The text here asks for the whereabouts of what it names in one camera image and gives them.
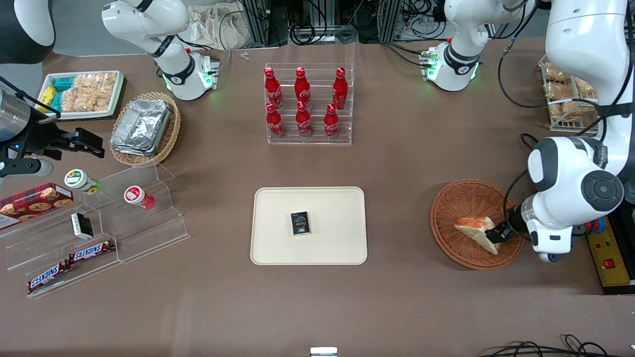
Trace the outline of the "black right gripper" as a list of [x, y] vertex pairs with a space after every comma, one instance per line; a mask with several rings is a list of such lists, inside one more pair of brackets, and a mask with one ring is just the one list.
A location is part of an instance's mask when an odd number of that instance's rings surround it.
[[30, 117], [25, 128], [17, 136], [9, 140], [9, 153], [16, 158], [36, 155], [60, 161], [62, 152], [84, 152], [99, 159], [105, 157], [104, 140], [101, 136], [83, 129], [73, 131], [73, 143], [66, 137], [68, 132], [61, 130], [50, 121], [40, 124], [39, 120], [46, 116], [35, 108], [30, 109]]

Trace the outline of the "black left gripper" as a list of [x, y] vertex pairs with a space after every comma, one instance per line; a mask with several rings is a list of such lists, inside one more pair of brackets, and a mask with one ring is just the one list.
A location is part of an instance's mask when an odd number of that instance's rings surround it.
[[491, 232], [486, 232], [487, 239], [492, 244], [499, 244], [512, 235], [517, 235], [517, 237], [521, 238], [530, 237], [522, 217], [522, 203], [512, 205], [510, 202], [506, 202], [505, 208], [504, 223], [496, 225]]

